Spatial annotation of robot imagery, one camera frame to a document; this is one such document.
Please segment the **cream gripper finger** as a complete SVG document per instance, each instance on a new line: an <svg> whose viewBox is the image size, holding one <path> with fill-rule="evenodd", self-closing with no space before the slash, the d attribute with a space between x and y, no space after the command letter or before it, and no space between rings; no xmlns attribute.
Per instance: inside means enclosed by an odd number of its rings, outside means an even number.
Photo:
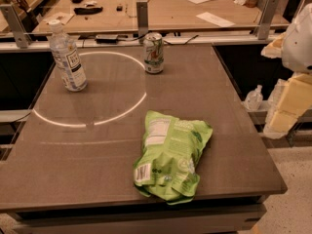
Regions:
<svg viewBox="0 0 312 234"><path fill-rule="evenodd" d="M311 106L311 74L295 73L287 81L279 79L269 97L263 134L272 139L284 137Z"/></svg>
<svg viewBox="0 0 312 234"><path fill-rule="evenodd" d="M270 59L280 58L282 56L282 45L285 35L286 33L280 34L275 40L262 49L261 54Z"/></svg>

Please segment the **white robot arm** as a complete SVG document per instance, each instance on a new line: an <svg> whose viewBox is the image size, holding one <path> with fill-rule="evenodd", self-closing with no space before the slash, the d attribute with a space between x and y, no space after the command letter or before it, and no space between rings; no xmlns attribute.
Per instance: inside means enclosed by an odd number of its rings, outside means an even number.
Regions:
<svg viewBox="0 0 312 234"><path fill-rule="evenodd" d="M263 133L266 137L284 137L312 106L312 4L306 5L287 31L261 52L265 57L282 60L293 75L279 79L268 99Z"/></svg>

